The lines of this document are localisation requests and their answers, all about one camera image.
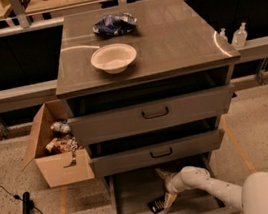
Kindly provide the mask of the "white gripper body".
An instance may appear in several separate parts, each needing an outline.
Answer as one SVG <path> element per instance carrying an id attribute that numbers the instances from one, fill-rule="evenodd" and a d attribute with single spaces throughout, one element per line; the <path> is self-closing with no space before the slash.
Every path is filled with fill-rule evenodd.
<path id="1" fill-rule="evenodd" d="M 182 180 L 181 173 L 168 174 L 164 179 L 164 185 L 165 190 L 173 195 L 186 190 L 186 184 Z"/>

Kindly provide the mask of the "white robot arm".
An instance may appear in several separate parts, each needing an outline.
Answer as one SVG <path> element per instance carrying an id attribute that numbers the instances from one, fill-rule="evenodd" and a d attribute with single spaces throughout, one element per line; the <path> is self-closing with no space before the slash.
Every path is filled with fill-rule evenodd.
<path id="1" fill-rule="evenodd" d="M 183 167 L 180 172 L 156 168 L 165 185 L 164 208 L 170 208 L 178 194 L 200 189 L 243 214 L 268 214 L 268 172 L 248 176 L 242 185 L 212 178 L 208 170 L 195 166 Z"/>

